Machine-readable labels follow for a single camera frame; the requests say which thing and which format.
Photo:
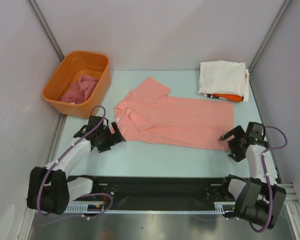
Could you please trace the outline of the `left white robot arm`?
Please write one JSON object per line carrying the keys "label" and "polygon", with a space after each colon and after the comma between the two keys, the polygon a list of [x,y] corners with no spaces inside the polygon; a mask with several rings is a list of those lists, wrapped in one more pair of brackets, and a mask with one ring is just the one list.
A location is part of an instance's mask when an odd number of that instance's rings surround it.
{"label": "left white robot arm", "polygon": [[99,153],[111,150],[111,147],[125,142],[116,122],[102,117],[90,117],[74,134],[73,140],[61,156],[44,167],[34,167],[30,172],[26,204],[29,209],[43,214],[61,215],[69,202],[82,196],[95,200],[100,196],[101,188],[87,177],[69,180],[72,170],[93,149]]}

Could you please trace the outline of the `orange plastic basket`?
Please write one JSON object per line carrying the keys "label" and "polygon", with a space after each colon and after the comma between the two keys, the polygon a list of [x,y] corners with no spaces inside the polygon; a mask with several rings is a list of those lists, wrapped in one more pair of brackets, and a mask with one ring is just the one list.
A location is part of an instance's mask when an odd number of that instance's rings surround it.
{"label": "orange plastic basket", "polygon": [[[61,102],[60,98],[82,75],[98,79],[91,96],[80,104]],[[111,81],[110,60],[106,55],[82,50],[73,51],[66,55],[49,79],[42,90],[42,97],[61,114],[88,119],[91,113],[97,112],[92,108],[102,103]]]}

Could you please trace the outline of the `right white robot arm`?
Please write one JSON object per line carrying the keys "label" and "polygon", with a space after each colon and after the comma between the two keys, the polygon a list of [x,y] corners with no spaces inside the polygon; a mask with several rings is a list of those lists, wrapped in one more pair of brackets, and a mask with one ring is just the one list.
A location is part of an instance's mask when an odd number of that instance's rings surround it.
{"label": "right white robot arm", "polygon": [[238,125],[219,138],[227,141],[232,160],[246,159],[249,167],[249,178],[230,174],[223,179],[221,196],[235,200],[233,210],[224,217],[245,220],[257,233],[274,227],[287,195],[267,166],[272,147],[265,140],[266,129],[261,123],[249,122],[246,130]]}

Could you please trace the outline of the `light pink t-shirt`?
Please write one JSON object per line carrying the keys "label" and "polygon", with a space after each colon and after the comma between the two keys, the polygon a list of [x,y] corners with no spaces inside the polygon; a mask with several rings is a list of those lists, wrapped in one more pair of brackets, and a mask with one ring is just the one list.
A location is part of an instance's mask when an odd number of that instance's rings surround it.
{"label": "light pink t-shirt", "polygon": [[227,151],[219,138],[234,127],[230,102],[169,96],[170,88],[147,77],[114,108],[127,141]]}

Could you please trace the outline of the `dark pink t-shirt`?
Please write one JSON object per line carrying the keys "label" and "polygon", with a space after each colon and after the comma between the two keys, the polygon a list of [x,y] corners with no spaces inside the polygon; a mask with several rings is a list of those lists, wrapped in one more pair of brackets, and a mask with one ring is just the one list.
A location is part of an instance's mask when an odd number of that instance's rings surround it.
{"label": "dark pink t-shirt", "polygon": [[70,85],[70,89],[59,99],[68,104],[82,104],[92,95],[99,80],[93,76],[83,74],[76,82]]}

